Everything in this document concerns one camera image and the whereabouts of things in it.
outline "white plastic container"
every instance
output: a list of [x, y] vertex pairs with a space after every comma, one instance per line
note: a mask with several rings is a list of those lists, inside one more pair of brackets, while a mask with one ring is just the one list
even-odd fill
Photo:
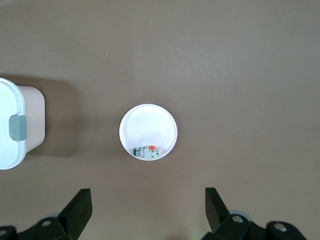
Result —
[[174, 148], [178, 128], [175, 119], [163, 107], [142, 104], [129, 110], [119, 127], [124, 149], [136, 159], [155, 161]]
[[36, 88], [0, 78], [0, 170], [20, 164], [45, 139], [45, 98]]

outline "brown surface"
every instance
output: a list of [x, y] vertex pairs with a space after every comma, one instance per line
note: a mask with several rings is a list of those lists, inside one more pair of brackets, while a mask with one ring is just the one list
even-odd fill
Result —
[[[47, 135], [0, 172], [19, 231], [91, 188], [80, 240], [199, 240], [205, 187], [265, 226], [320, 239], [320, 2], [0, 0], [0, 75], [46, 98]], [[176, 119], [144, 162], [122, 148], [132, 107]]]

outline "screw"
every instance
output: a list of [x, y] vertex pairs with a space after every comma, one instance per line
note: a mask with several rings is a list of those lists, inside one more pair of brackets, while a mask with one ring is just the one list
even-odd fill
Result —
[[286, 232], [287, 231], [286, 226], [281, 224], [281, 223], [279, 223], [279, 222], [275, 223], [273, 226], [275, 227], [275, 229], [277, 229], [277, 230], [279, 230], [281, 232]]
[[234, 221], [234, 222], [236, 222], [236, 223], [239, 223], [239, 224], [241, 224], [241, 223], [243, 223], [244, 222], [244, 220], [240, 217], [240, 216], [233, 216], [232, 217], [232, 220]]
[[43, 223], [41, 223], [41, 227], [45, 227], [45, 226], [49, 226], [51, 224], [50, 220], [44, 221]]
[[6, 233], [7, 233], [7, 230], [5, 229], [0, 230], [0, 236], [6, 235]]

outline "container lid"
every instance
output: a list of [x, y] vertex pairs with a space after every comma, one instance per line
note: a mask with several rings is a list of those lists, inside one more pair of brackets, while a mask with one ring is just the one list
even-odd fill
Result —
[[0, 78], [0, 170], [11, 169], [26, 155], [25, 99], [11, 81]]

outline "gray latch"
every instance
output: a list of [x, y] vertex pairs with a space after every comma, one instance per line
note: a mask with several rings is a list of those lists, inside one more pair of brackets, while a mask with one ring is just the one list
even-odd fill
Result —
[[9, 119], [10, 137], [19, 142], [27, 139], [27, 116], [13, 115]]

